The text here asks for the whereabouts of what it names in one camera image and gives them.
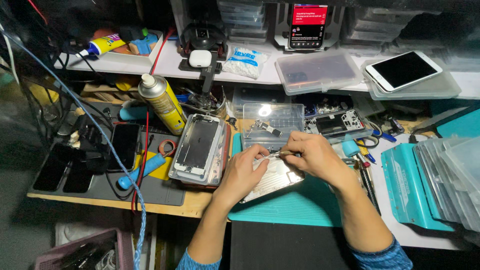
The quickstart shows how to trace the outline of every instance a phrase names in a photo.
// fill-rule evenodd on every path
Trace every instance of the left hand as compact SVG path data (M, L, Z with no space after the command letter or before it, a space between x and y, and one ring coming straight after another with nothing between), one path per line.
M267 171L269 160L262 161L258 168L253 170L254 159L261 159L262 155L268 156L270 152L258 144L235 154L227 165L222 183L213 193L212 203L221 205L229 212L249 194Z

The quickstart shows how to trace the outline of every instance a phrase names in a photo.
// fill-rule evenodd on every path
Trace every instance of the cloth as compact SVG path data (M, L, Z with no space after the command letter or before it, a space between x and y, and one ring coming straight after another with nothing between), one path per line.
M353 256L357 259L358 266L365 270L410 270L413 268L412 261L407 257L400 243L393 237L392 244L379 252L361 252L350 248ZM221 259L212 264L201 264L194 261L185 250L178 270L217 270Z

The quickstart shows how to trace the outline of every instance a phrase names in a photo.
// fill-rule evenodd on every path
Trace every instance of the hand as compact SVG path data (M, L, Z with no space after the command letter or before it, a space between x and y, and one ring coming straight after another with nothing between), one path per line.
M227 165L222 183L213 193L212 202L222 205L225 210L230 209L245 197L260 182L267 171L269 160L264 160L256 170L253 170L254 159L261 159L270 155L270 152L258 144L235 154Z
M322 135L293 131L282 150L300 152L301 158L286 155L286 162L308 174L322 178L328 184L340 188L344 183L356 181L355 172L335 153L330 143Z

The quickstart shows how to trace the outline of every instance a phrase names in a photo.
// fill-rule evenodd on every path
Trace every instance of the forearm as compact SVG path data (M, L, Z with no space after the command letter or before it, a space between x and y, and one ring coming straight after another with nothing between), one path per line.
M188 245L188 254L193 260L211 264L222 258L227 215L228 209L212 200Z
M392 233L377 213L353 174L336 187L342 212L345 237L352 248L363 252L377 252L389 247Z

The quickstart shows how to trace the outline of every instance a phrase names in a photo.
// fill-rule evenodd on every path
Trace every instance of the glue tube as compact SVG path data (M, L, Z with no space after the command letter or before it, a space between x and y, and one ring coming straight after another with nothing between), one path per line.
M76 56L77 57L80 57L80 55L87 56L90 53L100 55L102 53L106 53L107 51L111 51L125 44L126 43L120 39L119 34L111 34L111 35L96 38L90 41L88 43L89 48L84 49L81 52L77 53Z
M160 166L165 164L165 162L166 160L165 158L162 157L162 153L158 153L151 159L147 160L145 162L144 177L149 175L151 172L155 171L156 169L160 168ZM138 177L139 169L140 169L140 166L130 173L130 176L132 177L132 179L136 179ZM127 190L132 185L132 183L128 179L128 176L126 175L120 177L117 182L119 183L119 186L125 190Z

